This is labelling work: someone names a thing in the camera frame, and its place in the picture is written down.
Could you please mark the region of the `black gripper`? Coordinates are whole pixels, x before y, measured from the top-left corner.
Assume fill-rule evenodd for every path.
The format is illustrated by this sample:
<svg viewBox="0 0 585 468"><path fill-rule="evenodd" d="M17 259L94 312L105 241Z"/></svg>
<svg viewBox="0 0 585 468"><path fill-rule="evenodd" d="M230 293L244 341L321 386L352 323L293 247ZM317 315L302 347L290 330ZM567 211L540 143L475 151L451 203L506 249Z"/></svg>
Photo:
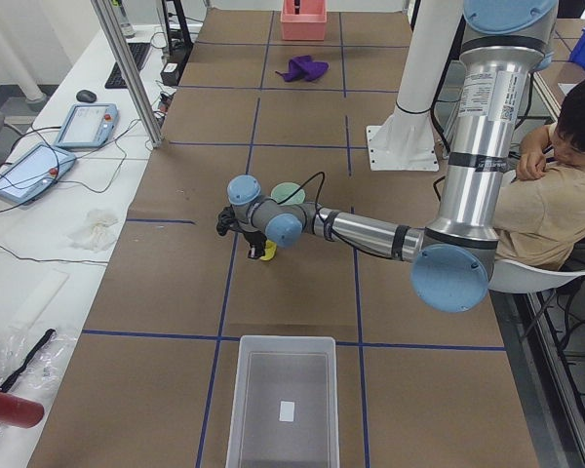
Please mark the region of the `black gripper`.
<svg viewBox="0 0 585 468"><path fill-rule="evenodd" d="M256 255L261 258L265 255L265 235L260 231L244 232L244 237L250 245L248 258L254 258L254 250Z"/></svg>

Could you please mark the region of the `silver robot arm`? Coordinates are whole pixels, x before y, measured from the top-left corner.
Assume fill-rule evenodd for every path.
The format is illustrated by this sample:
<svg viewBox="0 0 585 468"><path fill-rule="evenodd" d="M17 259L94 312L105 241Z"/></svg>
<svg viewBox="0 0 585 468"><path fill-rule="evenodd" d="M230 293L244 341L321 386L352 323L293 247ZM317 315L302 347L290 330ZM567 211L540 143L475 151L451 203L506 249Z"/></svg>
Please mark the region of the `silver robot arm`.
<svg viewBox="0 0 585 468"><path fill-rule="evenodd" d="M350 214L317 202L279 203L251 175L233 178L219 234L235 231L249 255L267 242L293 245L302 233L362 253L408 262L416 294L431 307L463 312L488 293L497 237L492 227L501 176L527 77L550 60L554 1L424 1L413 28L393 113L367 129L376 171L432 171L435 93L456 34L465 80L440 207L421 229Z"/></svg>

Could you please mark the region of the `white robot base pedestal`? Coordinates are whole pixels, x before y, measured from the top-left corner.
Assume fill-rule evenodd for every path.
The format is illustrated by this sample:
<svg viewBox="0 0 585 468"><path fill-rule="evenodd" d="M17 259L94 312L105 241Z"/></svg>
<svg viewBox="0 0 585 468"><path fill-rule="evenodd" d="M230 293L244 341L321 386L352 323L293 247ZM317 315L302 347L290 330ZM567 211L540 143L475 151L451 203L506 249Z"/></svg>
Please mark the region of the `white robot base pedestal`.
<svg viewBox="0 0 585 468"><path fill-rule="evenodd" d="M462 15L458 0L420 3L394 110L382 125L367 127L373 171L439 169L431 111Z"/></svg>

